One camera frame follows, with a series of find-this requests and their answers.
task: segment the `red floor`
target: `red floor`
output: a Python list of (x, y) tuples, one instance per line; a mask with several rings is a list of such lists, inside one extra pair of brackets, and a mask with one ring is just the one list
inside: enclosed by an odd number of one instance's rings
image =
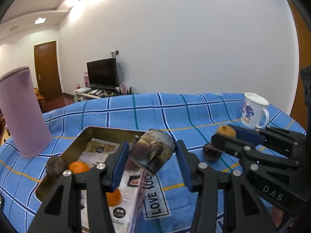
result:
[(62, 107), (65, 107), (67, 105), (70, 105), (74, 103), (73, 98), (63, 95), (55, 100), (52, 100), (48, 103), (46, 103), (43, 107), (43, 110), (46, 112), (52, 111), (54, 109), (60, 109)]

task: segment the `mug handle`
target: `mug handle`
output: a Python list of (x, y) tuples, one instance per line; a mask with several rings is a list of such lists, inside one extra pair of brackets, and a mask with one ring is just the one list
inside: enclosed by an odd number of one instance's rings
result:
[(262, 111), (265, 112), (266, 121), (265, 121), (265, 124), (263, 126), (256, 125), (256, 128), (259, 128), (259, 129), (264, 129), (268, 125), (269, 120), (270, 120), (270, 116), (269, 116), (268, 110), (266, 108), (264, 108)]

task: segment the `label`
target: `label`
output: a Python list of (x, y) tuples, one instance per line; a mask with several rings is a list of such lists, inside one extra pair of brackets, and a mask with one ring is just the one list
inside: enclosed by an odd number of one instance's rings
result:
[(128, 187), (139, 187), (140, 176), (130, 176), (128, 180)]
[(113, 214), (114, 214), (114, 216), (115, 216), (116, 218), (121, 219), (121, 218), (125, 217), (126, 211), (125, 211), (124, 208), (117, 207), (116, 209), (114, 209)]
[(99, 146), (99, 147), (97, 147), (96, 152), (97, 152), (97, 153), (102, 153), (104, 150), (105, 150), (104, 147)]
[(144, 178), (143, 188), (146, 189), (144, 200), (145, 220), (160, 219), (171, 216), (158, 175), (147, 174)]
[(118, 219), (115, 219), (115, 218), (111, 218), (111, 221), (112, 221), (112, 225), (114, 226), (114, 230), (116, 232), (124, 232), (124, 222), (123, 221), (119, 221)]
[(265, 187), (262, 190), (264, 193), (266, 193), (269, 197), (281, 201), (283, 198), (283, 194), (276, 192), (276, 190), (270, 188), (269, 186), (265, 185)]

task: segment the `television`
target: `television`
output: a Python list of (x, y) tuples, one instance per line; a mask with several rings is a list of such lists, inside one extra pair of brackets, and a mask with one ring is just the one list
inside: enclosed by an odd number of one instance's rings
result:
[(91, 88), (98, 86), (119, 86), (115, 58), (88, 62), (87, 71), (89, 73)]

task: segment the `recessed ceiling light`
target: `recessed ceiling light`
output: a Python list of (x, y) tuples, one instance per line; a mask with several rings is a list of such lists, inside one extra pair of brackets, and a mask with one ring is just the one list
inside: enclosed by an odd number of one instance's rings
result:
[(66, 0), (65, 1), (65, 4), (68, 6), (68, 7), (73, 7), (74, 5), (76, 5), (78, 2), (78, 0)]
[(46, 18), (40, 18), (36, 20), (35, 24), (40, 24), (40, 23), (44, 23), (46, 20)]

